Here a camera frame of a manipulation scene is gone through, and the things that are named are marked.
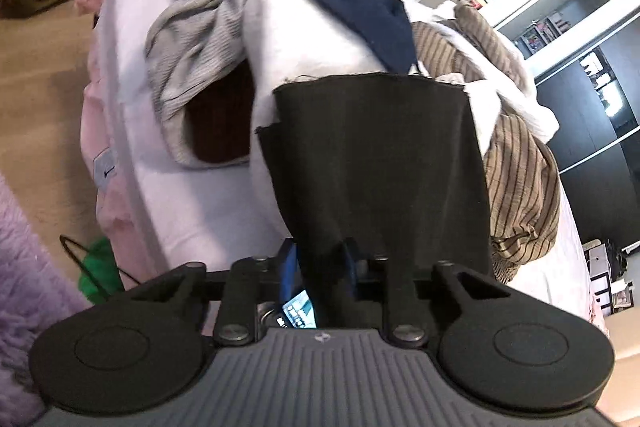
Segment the navy blue cloth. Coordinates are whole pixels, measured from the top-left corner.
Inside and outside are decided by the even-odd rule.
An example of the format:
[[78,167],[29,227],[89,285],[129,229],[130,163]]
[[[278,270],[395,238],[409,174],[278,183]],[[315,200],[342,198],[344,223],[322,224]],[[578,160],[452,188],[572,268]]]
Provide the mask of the navy blue cloth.
[[399,0],[316,0],[360,35],[390,73],[407,74],[418,63],[414,36]]

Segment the bed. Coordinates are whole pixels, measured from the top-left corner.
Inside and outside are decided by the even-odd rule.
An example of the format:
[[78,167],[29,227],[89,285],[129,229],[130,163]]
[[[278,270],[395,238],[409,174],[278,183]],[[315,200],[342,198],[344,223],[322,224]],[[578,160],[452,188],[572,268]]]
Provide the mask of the bed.
[[[283,240],[259,210],[248,166],[184,169],[164,145],[143,46],[149,27],[172,1],[104,0],[83,111],[82,152],[100,188],[98,220],[118,264],[143,280],[187,261],[228,269],[242,257],[273,255]],[[89,138],[92,106],[99,106],[106,122],[102,145]],[[109,201],[117,201],[120,215],[105,211]],[[564,191],[556,245],[521,267],[510,285],[590,318],[590,279]]]

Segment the green object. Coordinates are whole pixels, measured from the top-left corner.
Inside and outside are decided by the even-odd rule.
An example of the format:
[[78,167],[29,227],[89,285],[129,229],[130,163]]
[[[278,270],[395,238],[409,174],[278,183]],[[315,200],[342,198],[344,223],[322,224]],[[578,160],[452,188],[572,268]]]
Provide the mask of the green object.
[[[124,292],[124,286],[120,279],[120,272],[118,271],[109,239],[103,237],[92,244],[82,263],[98,282],[104,286],[109,295]],[[100,295],[94,283],[84,273],[80,275],[78,280],[78,289],[93,304],[105,302],[104,297]]]

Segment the wooden floor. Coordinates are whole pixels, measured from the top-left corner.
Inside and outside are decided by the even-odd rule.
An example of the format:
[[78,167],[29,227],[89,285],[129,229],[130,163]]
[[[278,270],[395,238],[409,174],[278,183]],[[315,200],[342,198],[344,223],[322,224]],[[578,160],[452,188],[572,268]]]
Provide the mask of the wooden floor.
[[90,16],[72,4],[27,20],[0,20],[0,172],[35,232],[72,279],[58,236],[100,237],[96,190],[80,154]]

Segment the ribbed surface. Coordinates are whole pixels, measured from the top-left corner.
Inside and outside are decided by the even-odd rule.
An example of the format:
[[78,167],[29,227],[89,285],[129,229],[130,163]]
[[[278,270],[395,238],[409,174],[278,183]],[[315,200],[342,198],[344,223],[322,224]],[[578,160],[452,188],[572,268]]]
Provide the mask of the ribbed surface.
[[182,396],[124,418],[51,410],[34,427],[599,427],[595,411],[515,419],[450,389],[420,351],[384,343],[377,331],[270,330],[255,346],[223,349]]

